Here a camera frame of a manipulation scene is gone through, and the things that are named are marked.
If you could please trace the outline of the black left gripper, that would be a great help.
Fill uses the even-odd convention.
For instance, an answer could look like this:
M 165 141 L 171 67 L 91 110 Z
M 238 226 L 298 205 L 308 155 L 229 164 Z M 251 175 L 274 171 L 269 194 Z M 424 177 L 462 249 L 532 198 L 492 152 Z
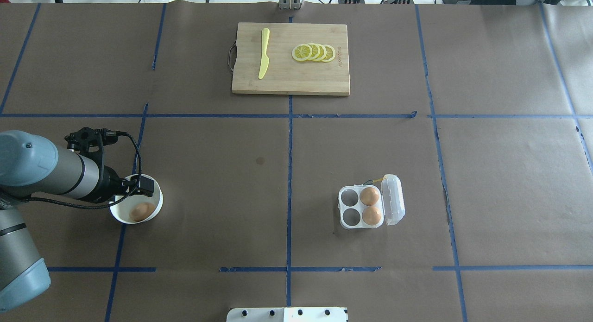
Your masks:
M 120 177 L 110 168 L 105 168 L 105 176 L 98 185 L 98 197 L 95 203 L 116 201 L 117 196 L 126 199 L 131 196 L 152 197 L 155 192 L 155 181 L 143 174 L 132 174 L 129 177 Z

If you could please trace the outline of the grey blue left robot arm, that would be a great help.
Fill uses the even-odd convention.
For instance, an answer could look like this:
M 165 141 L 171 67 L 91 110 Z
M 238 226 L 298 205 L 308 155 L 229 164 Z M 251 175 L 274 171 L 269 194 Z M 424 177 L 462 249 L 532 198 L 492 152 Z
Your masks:
M 1 139 L 1 312 L 34 299 L 51 284 L 18 207 L 48 202 L 84 210 L 108 208 L 124 224 L 149 221 L 163 205 L 154 178 L 142 173 L 138 143 L 136 174 L 120 177 L 106 166 L 104 147 L 127 132 L 89 127 L 66 136 L 66 148 L 43 136 L 21 130 L 4 131 Z

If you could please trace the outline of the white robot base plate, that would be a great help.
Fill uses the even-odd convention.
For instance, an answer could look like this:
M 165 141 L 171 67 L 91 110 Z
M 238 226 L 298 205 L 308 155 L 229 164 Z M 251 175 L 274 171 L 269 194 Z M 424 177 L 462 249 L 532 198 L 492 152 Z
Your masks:
M 345 307 L 263 307 L 230 309 L 227 322 L 347 322 Z

